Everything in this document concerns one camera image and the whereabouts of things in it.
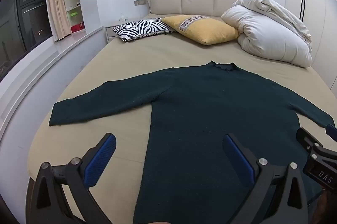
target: dark green sweater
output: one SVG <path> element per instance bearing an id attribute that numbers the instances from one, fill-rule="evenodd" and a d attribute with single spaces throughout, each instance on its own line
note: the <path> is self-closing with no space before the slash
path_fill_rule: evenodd
<path id="1" fill-rule="evenodd" d="M 151 129 L 134 223 L 226 223 L 249 189 L 222 150 L 225 134 L 235 134 L 257 158 L 284 166 L 296 162 L 302 169 L 307 153 L 296 141 L 296 112 L 321 127 L 334 124 L 293 91 L 233 63 L 210 62 L 103 83 L 56 103 L 49 125 L 84 122 L 147 103 Z M 305 175 L 303 180 L 309 200 L 321 189 Z"/>

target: curtain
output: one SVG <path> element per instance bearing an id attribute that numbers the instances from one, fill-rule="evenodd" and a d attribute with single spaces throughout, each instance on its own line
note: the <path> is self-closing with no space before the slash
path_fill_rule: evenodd
<path id="1" fill-rule="evenodd" d="M 47 11 L 54 41 L 71 34 L 64 0 L 47 0 Z"/>

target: sweater collar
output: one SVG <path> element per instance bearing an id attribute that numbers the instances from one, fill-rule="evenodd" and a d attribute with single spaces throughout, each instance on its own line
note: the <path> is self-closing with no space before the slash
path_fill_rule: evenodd
<path id="1" fill-rule="evenodd" d="M 239 69 L 233 62 L 232 63 L 215 63 L 215 62 L 211 61 L 207 65 L 220 68 L 224 71 L 235 71 L 235 70 Z"/>

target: red box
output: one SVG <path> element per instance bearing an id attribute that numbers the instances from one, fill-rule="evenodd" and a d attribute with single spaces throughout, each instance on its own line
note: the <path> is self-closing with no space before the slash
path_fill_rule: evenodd
<path id="1" fill-rule="evenodd" d="M 76 24 L 76 25 L 72 26 L 71 27 L 71 32 L 74 33 L 74 32 L 80 31 L 80 30 L 82 30 L 84 28 L 85 28 L 84 22 L 81 22 L 79 24 Z"/>

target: bed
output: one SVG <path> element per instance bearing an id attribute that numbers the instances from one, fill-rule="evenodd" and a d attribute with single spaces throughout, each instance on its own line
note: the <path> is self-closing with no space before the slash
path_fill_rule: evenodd
<path id="1" fill-rule="evenodd" d="M 212 16 L 217 19 L 236 0 L 147 0 L 151 14 Z M 314 103 L 337 120 L 337 99 L 312 68 L 270 61 L 243 51 L 236 41 L 203 46 L 178 33 L 159 35 L 125 43 L 114 38 L 80 72 L 58 101 L 86 93 L 105 81 L 125 79 L 169 67 L 199 66 L 214 61 L 234 62 L 238 67 L 271 79 Z M 146 105 L 86 123 L 48 126 L 50 113 L 37 131 L 28 156 L 28 172 L 35 180 L 40 165 L 62 165 L 82 157 L 106 132 L 113 133 L 117 149 L 96 186 L 90 189 L 112 223 L 132 223 L 150 129 L 151 106 Z M 300 124 L 325 148 L 337 151 L 323 128 L 299 115 Z M 65 193 L 75 215 L 80 217 L 69 189 Z"/>

